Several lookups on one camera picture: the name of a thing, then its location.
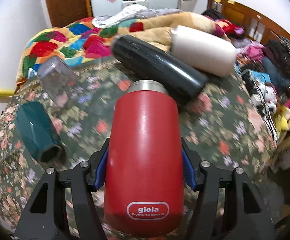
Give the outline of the red gioia thermos bottle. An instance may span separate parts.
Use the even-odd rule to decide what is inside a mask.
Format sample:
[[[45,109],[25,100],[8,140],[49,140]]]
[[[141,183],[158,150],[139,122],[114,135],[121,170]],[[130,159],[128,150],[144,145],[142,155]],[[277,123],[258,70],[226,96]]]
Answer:
[[[104,216],[136,237],[165,235],[183,216],[183,160],[176,102],[160,83],[133,83],[115,105]]]

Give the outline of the dark green faceted cup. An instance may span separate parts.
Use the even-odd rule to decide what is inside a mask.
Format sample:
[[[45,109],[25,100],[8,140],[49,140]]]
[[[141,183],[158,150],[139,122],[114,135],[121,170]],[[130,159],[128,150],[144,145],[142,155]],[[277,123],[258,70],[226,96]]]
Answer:
[[[50,117],[40,102],[21,105],[16,113],[15,126],[36,161],[47,163],[63,153],[63,145]]]

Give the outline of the clear glass cup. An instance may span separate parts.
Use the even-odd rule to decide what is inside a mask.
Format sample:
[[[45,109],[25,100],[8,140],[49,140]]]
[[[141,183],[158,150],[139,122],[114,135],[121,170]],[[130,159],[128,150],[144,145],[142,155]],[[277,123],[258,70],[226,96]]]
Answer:
[[[65,107],[77,83],[77,74],[60,57],[52,56],[38,68],[37,76],[51,100],[58,107]]]

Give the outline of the green floral bedspread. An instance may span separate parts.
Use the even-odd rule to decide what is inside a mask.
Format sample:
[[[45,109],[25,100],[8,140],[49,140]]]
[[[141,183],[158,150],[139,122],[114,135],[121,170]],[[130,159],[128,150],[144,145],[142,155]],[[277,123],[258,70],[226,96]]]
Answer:
[[[11,229],[47,168],[30,155],[16,129],[19,107],[31,101],[44,106],[65,148],[65,158],[51,165],[66,170],[101,148],[110,136],[115,103],[134,81],[133,74],[114,59],[90,61],[74,70],[78,82],[68,108],[57,107],[34,79],[12,97],[0,116],[0,217]],[[212,79],[179,113],[181,135],[189,148],[219,168],[240,166],[256,180],[276,151],[271,130],[237,73]]]

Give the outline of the plush toy dog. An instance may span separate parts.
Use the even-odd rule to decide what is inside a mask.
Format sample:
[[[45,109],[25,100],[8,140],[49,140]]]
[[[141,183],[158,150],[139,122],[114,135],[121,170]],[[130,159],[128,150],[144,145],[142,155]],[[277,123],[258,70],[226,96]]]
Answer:
[[[275,114],[277,111],[277,93],[272,83],[258,83],[258,88],[262,93],[262,97],[269,108],[271,114]]]

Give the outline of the pile of clothes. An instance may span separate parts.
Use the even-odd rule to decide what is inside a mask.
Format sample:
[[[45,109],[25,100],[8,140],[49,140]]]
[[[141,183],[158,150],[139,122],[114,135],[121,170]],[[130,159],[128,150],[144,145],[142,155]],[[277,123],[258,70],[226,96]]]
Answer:
[[[243,70],[259,69],[262,73],[267,73],[278,94],[287,96],[285,106],[290,109],[290,47],[284,42],[270,39],[263,46],[262,52],[256,56],[247,53],[246,56],[251,62]]]

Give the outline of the white thermos bottle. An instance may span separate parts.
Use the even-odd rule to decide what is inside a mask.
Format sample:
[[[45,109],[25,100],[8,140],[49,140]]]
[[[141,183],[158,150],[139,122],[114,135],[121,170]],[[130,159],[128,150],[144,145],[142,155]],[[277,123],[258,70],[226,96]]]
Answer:
[[[219,77],[229,76],[236,61],[236,49],[230,42],[182,25],[171,31],[170,54],[191,67]]]

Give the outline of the colourful patchwork quilt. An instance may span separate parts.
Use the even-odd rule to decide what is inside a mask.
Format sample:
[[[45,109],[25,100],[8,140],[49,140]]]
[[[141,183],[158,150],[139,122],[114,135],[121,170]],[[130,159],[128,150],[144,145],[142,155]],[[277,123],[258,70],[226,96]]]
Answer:
[[[40,65],[52,56],[60,57],[70,67],[110,56],[110,45],[117,35],[131,35],[167,51],[171,44],[170,32],[179,25],[226,40],[230,22],[194,12],[177,12],[132,18],[112,27],[97,28],[92,18],[83,18],[65,27],[45,29],[31,38],[21,55],[16,83],[21,85],[36,75]]]

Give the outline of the black thermos bottle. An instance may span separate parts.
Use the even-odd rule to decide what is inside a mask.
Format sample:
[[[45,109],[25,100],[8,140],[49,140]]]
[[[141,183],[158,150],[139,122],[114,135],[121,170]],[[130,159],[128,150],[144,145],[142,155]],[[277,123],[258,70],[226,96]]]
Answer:
[[[168,94],[185,106],[195,100],[209,78],[169,53],[131,35],[116,37],[114,57],[139,79],[159,82]]]

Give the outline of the wooden headboard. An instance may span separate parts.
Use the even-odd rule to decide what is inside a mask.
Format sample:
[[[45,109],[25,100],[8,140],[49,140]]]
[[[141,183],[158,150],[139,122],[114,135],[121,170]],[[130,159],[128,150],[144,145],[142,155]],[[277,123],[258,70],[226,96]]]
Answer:
[[[290,34],[265,15],[235,1],[208,0],[208,9],[218,10],[232,24],[244,28],[244,35],[262,44],[270,39],[279,41],[282,36],[290,40]]]

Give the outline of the brown wooden door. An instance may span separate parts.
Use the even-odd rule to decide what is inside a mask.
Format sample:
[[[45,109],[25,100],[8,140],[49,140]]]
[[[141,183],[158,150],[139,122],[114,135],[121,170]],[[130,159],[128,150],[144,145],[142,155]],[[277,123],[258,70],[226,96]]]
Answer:
[[[92,16],[90,0],[46,0],[52,27],[64,27]]]

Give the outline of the grey white crumpled blanket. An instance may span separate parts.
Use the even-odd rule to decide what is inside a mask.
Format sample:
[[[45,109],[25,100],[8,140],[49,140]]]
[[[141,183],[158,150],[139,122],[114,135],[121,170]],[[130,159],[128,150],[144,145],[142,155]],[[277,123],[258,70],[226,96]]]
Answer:
[[[148,9],[144,5],[132,4],[126,6],[122,11],[114,16],[97,16],[92,19],[92,25],[96,28],[109,28],[126,20],[144,20],[156,16],[163,16],[183,12],[180,9],[161,8]]]

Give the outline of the small white cabinet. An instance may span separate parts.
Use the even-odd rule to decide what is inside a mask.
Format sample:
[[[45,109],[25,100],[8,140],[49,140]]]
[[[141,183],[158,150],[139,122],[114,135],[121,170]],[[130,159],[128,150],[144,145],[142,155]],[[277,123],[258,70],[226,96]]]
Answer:
[[[127,6],[133,5],[133,4],[139,4],[145,7],[149,6],[148,0],[128,0],[128,1],[122,1],[122,9],[124,9]]]

